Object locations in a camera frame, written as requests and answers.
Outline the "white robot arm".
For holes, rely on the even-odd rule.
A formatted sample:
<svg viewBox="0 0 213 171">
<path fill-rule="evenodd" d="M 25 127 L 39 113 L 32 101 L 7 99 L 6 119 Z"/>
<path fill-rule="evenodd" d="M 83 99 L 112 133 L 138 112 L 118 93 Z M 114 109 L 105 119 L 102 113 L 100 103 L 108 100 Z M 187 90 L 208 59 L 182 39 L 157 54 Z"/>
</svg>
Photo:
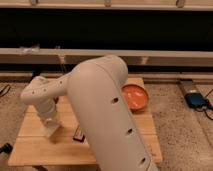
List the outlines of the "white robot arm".
<svg viewBox="0 0 213 171">
<path fill-rule="evenodd" d="M 66 95 L 102 171 L 158 171 L 122 96 L 127 77 L 125 61 L 106 55 L 83 61 L 54 81 L 35 77 L 21 100 L 51 116 L 53 99 Z"/>
</svg>

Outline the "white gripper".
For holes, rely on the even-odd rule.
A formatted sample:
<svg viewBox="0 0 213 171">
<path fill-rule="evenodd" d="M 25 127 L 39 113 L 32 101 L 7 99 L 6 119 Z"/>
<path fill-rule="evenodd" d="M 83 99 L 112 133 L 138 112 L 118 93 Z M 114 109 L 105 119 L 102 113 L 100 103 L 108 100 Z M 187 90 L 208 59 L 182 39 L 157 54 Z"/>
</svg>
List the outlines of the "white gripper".
<svg viewBox="0 0 213 171">
<path fill-rule="evenodd" d="M 56 105 L 51 105 L 50 107 L 38 107 L 37 115 L 45 127 L 60 124 L 60 117 Z"/>
</svg>

